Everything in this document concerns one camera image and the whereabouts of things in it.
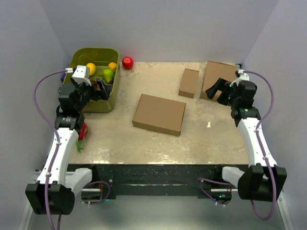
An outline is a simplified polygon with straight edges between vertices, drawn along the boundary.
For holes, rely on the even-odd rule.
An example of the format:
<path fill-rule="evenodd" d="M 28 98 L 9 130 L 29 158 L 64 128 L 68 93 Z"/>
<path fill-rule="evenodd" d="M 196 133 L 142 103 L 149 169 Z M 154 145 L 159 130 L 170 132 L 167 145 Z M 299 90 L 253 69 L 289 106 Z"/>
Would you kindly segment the cardboard paper box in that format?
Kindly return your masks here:
<path fill-rule="evenodd" d="M 132 120 L 136 128 L 179 137 L 186 103 L 142 94 Z"/>

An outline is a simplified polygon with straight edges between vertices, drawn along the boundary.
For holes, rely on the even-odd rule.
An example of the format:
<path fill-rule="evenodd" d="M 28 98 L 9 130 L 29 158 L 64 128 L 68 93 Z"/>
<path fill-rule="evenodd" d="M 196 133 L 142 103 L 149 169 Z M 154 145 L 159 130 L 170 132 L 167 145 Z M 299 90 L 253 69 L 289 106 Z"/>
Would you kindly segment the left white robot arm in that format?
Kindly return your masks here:
<path fill-rule="evenodd" d="M 86 186 L 94 188 L 99 185 L 100 189 L 105 188 L 106 193 L 110 194 L 110 185 L 99 181 L 98 174 L 90 168 L 67 173 L 72 149 L 84 130 L 82 110 L 95 97 L 95 88 L 89 80 L 59 87 L 56 119 L 51 124 L 54 137 L 50 152 L 36 182 L 28 184 L 25 189 L 35 214 L 69 215 L 77 195 Z"/>

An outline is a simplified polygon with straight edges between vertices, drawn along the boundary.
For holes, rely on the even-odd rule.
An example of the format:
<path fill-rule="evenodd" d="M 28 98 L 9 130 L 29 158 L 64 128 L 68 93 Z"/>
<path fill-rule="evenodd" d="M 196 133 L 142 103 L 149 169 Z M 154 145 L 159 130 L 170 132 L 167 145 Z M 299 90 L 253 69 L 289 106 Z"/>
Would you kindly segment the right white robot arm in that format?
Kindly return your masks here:
<path fill-rule="evenodd" d="M 231 108 L 231 117 L 247 149 L 249 167 L 243 172 L 236 167 L 225 166 L 213 177 L 214 184 L 219 188 L 232 184 L 244 200 L 277 200 L 287 172 L 277 165 L 264 138 L 260 113 L 253 106 L 256 84 L 243 79 L 229 82 L 219 78 L 206 90 L 206 94 L 211 99 L 217 91 L 221 92 L 217 102 Z"/>

